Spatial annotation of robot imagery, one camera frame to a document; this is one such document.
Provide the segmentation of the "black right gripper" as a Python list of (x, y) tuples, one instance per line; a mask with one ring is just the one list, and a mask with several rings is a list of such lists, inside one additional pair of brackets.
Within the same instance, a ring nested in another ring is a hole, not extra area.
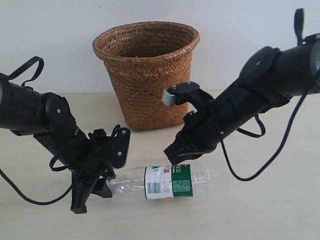
[(183, 117), (183, 121), (184, 126), (177, 133), (175, 142), (163, 151), (172, 165), (211, 153), (219, 142), (213, 118), (207, 114), (192, 110)]

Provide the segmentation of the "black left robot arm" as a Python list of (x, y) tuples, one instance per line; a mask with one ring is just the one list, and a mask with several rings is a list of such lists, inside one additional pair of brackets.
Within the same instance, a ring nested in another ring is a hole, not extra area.
[(90, 195), (113, 196), (108, 180), (115, 173), (108, 151), (116, 134), (108, 136), (102, 128), (85, 134), (65, 97), (39, 93), (1, 74), (0, 127), (19, 137), (32, 136), (52, 154), (49, 168), (53, 172), (71, 172), (66, 192), (71, 193), (70, 209), (75, 214), (87, 212)]

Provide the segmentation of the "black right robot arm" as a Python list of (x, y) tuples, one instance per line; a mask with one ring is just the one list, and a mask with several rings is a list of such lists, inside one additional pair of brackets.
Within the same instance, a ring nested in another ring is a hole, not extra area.
[(282, 107), (295, 96), (319, 93), (319, 69), (320, 36), (313, 34), (287, 50), (261, 48), (217, 97), (192, 81), (166, 88), (162, 96), (166, 106), (190, 103), (196, 111), (183, 117), (184, 125), (165, 155), (173, 165), (198, 159), (251, 118)]

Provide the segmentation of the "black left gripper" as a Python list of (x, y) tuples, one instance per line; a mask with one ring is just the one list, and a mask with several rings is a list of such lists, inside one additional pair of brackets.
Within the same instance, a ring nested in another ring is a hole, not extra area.
[(107, 146), (115, 132), (107, 135), (98, 128), (86, 135), (78, 128), (59, 130), (48, 134), (48, 151), (52, 153), (49, 168), (53, 172), (71, 171), (71, 206), (75, 214), (87, 212), (89, 195), (101, 198), (113, 196), (109, 187), (110, 176), (105, 172)]

